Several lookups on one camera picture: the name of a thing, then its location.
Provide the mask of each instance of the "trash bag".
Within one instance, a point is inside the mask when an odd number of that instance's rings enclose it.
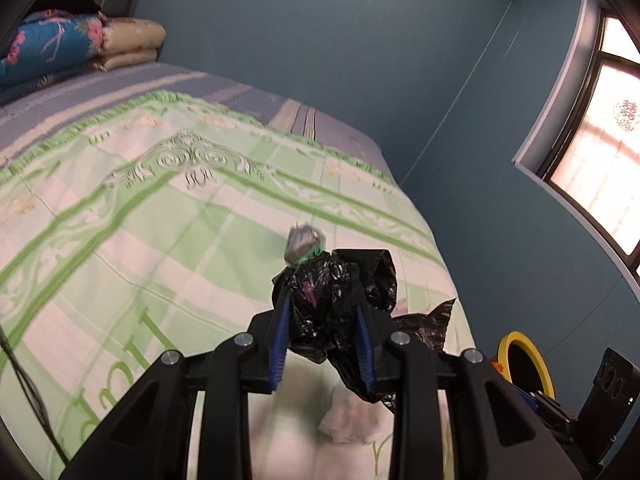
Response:
[[[444,301],[428,314],[421,312],[402,314],[402,316],[395,316],[393,321],[398,330],[415,334],[420,341],[432,350],[443,352],[444,339],[447,335],[447,327],[449,326],[454,303],[456,303],[456,298]],[[395,393],[385,394],[380,400],[391,413],[395,413]]]
[[[329,359],[340,378],[368,402],[371,394],[360,378],[354,346],[356,307],[391,313],[396,306],[396,268],[387,250],[338,249],[286,267],[273,279],[273,304],[283,287],[292,295],[289,349],[322,363]]]

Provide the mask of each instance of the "metal bolt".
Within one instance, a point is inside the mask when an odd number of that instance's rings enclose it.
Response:
[[[177,350],[167,350],[160,356],[160,360],[165,365],[175,365],[180,360],[180,352]]]
[[[248,332],[241,332],[234,338],[234,343],[238,346],[250,346],[254,342],[254,336]]]
[[[393,332],[391,335],[391,341],[397,345],[404,346],[411,342],[411,336],[409,336],[407,332]]]
[[[467,348],[464,353],[465,359],[473,364],[481,363],[484,359],[482,352],[476,348]]]

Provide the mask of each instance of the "yellow trash bin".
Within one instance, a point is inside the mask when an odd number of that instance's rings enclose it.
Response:
[[[511,332],[501,339],[497,361],[502,365],[502,376],[510,383],[526,392],[543,392],[555,399],[545,361],[522,332]]]

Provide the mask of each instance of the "bed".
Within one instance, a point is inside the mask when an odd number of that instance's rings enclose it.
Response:
[[[371,139],[225,78],[154,62],[43,89],[0,107],[0,164],[0,323],[70,456],[162,351],[207,351],[271,308],[293,225],[328,250],[389,249],[398,310],[457,296]],[[473,345],[456,301],[445,350]],[[62,462],[9,368],[0,355],[0,415],[55,479]],[[338,381],[290,354],[278,391],[250,396],[254,478],[386,478],[388,413],[367,442],[318,430]]]

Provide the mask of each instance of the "teal wall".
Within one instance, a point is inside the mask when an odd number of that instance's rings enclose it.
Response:
[[[371,136],[400,179],[510,0],[140,0],[161,60],[307,102]]]
[[[478,346],[494,354],[507,332],[526,333],[574,410],[607,346],[640,364],[640,306],[593,237],[511,159],[556,81],[579,6],[511,5],[404,183],[436,233]]]

